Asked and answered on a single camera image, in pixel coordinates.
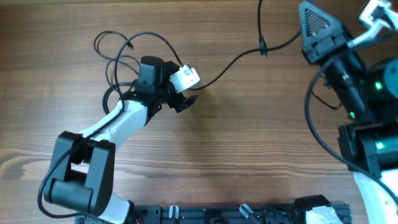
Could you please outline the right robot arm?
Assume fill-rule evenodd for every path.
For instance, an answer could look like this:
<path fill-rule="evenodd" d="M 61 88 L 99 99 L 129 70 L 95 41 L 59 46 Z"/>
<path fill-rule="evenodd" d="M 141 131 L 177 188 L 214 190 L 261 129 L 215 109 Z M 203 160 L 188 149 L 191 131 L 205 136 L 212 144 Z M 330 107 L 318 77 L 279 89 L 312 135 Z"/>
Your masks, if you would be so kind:
<path fill-rule="evenodd" d="M 319 78 L 332 88 L 349 118 L 338 127 L 339 151 L 332 156 L 353 173 L 370 223 L 397 222 L 397 59 L 367 67 L 359 49 L 397 34 L 397 13 L 389 1 L 370 1 L 359 19 L 366 32 L 353 37 L 346 26 L 310 1 L 299 5 L 302 53 L 318 65 L 305 94 L 307 125 L 310 99 Z"/>

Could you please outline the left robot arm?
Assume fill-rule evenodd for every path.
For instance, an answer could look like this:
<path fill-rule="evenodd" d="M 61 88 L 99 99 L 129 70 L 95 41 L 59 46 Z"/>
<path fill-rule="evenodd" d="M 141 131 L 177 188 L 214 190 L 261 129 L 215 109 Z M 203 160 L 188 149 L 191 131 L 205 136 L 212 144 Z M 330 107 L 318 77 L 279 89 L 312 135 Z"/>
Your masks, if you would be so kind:
<path fill-rule="evenodd" d="M 117 106 L 95 125 L 79 133 L 60 134 L 50 169 L 38 193 L 38 204 L 48 202 L 106 223 L 139 223 L 130 200 L 113 192 L 116 151 L 167 104 L 181 112 L 194 104 L 183 91 L 200 82 L 186 65 L 145 56 L 138 78 L 122 94 Z"/>

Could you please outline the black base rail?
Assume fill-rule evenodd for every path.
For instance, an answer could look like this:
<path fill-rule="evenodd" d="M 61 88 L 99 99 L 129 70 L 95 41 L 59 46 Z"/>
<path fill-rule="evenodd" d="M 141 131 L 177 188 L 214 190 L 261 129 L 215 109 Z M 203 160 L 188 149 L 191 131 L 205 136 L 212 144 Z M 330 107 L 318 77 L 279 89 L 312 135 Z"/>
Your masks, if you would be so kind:
<path fill-rule="evenodd" d="M 343 223 L 352 222 L 346 203 L 331 203 L 323 195 L 295 199 L 293 203 L 253 206 L 179 207 L 172 205 L 136 205 L 127 223 Z"/>

